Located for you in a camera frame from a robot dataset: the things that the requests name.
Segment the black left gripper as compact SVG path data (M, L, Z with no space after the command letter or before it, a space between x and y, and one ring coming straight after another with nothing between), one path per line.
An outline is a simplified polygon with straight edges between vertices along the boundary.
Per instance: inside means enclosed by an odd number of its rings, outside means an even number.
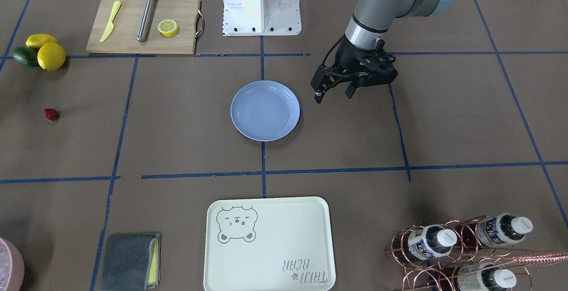
M327 52L338 48L332 66L325 66L325 60L318 66L311 87L314 89L314 100L321 104L325 92L336 87L339 83L349 83L345 91L347 99L352 99L357 89L392 83L398 76L394 67L395 56L384 50L385 41L377 39L376 46L371 50L363 50L353 45L346 36L341 36Z

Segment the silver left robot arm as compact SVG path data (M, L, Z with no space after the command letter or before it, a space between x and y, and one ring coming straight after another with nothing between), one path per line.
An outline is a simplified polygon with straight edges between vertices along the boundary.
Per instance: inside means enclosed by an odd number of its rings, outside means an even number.
M392 83L398 76L395 56L384 49L385 36L398 18L429 17L448 10L453 0L358 0L347 28L333 44L333 65L322 62L311 80L314 99L321 103L325 93L347 83L345 95L353 97L361 87Z

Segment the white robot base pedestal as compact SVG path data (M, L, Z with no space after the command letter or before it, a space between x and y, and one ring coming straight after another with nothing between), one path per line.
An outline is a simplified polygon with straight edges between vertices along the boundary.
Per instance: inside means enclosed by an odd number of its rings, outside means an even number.
M224 36L288 36L302 32L300 0L223 0Z

